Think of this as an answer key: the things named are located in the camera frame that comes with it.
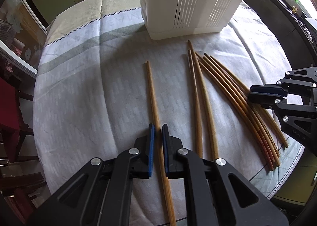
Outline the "light wooden chopstick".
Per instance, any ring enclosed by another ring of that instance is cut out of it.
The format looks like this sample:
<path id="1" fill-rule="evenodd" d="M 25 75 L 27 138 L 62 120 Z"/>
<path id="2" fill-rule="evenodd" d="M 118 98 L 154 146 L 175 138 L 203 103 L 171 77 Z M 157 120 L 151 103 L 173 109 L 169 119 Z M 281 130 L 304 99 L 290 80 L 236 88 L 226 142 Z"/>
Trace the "light wooden chopstick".
<path id="1" fill-rule="evenodd" d="M 150 95 L 150 103 L 152 108 L 152 114 L 153 114 L 153 121 L 155 126 L 155 135 L 156 135 L 156 145 L 158 150 L 158 158 L 159 158 L 159 169 L 161 174 L 161 182 L 163 185 L 163 192 L 164 192 L 164 200 L 165 205 L 167 209 L 167 214 L 169 218 L 169 224 L 170 225 L 176 225 L 176 218 L 175 218 L 175 212 L 174 212 L 174 204 L 173 204 L 173 198 L 171 195 L 171 188 L 169 179 L 165 176 L 165 167 L 164 167 L 164 155 L 163 155 L 163 144 L 162 144 L 162 134 L 161 134 L 161 126 L 159 121 L 159 111 L 158 111 L 158 105 L 156 102 L 156 95 L 155 95 L 155 86 L 154 86 L 154 80 L 152 75 L 152 68 L 150 61 L 146 61 L 146 69 L 147 69 L 147 76 L 148 76 L 148 86 L 149 86 L 149 95 Z"/>

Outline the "brown wooden chopstick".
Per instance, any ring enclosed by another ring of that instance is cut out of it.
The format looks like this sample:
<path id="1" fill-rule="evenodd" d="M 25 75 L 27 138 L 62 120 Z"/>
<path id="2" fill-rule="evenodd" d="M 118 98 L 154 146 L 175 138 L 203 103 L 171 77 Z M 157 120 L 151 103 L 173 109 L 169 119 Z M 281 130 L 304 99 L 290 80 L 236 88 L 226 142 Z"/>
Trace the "brown wooden chopstick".
<path id="1" fill-rule="evenodd" d="M 217 143 L 217 136 L 215 133 L 215 124 L 214 119 L 212 115 L 212 108 L 210 104 L 210 99 L 208 96 L 208 90 L 204 81 L 204 77 L 201 71 L 201 66 L 199 65 L 198 58 L 196 56 L 196 53 L 193 49 L 192 43 L 190 40 L 188 40 L 189 50 L 191 51 L 192 58 L 193 58 L 193 64 L 195 68 L 195 75 L 196 75 L 196 82 L 201 87 L 201 95 L 202 100 L 204 102 L 204 108 L 206 113 L 206 120 L 207 120 L 207 128 L 209 133 L 209 141 L 211 145 L 211 158 L 212 160 L 215 160 L 219 157 L 219 150 L 218 150 L 218 143 Z"/>

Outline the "dark wooden chopstick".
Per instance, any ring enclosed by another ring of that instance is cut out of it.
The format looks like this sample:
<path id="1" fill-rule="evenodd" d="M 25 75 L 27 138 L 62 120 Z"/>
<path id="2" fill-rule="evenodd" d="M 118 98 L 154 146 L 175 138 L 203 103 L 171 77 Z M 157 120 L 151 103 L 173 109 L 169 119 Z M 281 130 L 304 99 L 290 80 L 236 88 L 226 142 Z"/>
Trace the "dark wooden chopstick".
<path id="1" fill-rule="evenodd" d="M 196 153 L 202 158 L 202 122 L 201 122 L 201 108 L 199 104 L 198 87 L 196 82 L 195 68 L 191 51 L 188 50 L 189 66 L 192 77 L 193 100 L 195 112 L 195 130 L 196 130 Z"/>

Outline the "red chair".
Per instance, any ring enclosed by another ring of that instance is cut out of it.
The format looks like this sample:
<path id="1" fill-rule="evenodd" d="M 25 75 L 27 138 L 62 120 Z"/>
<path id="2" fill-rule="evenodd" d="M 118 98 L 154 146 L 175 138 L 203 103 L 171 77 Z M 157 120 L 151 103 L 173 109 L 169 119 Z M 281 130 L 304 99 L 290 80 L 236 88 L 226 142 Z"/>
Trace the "red chair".
<path id="1" fill-rule="evenodd" d="M 1 79 L 1 136 L 10 163 L 18 161 L 25 137 L 34 134 L 33 129 L 23 121 L 20 98 L 33 100 L 33 96 L 21 93 Z"/>

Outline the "grey patterned tablecloth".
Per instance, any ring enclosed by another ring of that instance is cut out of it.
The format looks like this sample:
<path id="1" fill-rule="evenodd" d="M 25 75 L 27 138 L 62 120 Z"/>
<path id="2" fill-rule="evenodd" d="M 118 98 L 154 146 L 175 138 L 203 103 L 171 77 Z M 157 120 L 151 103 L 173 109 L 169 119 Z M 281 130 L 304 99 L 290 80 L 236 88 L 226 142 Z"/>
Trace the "grey patterned tablecloth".
<path id="1" fill-rule="evenodd" d="M 152 68 L 161 124 L 192 150 L 188 43 L 213 56 L 246 86 L 274 84 L 291 68 L 275 35 L 246 3 L 217 34 L 154 41 L 140 0 L 85 0 L 60 14 L 52 31 L 91 11 L 98 20 L 47 42 L 36 77 L 34 138 L 51 192 L 93 157 L 115 158 L 147 133 L 152 113 L 146 62 Z"/>

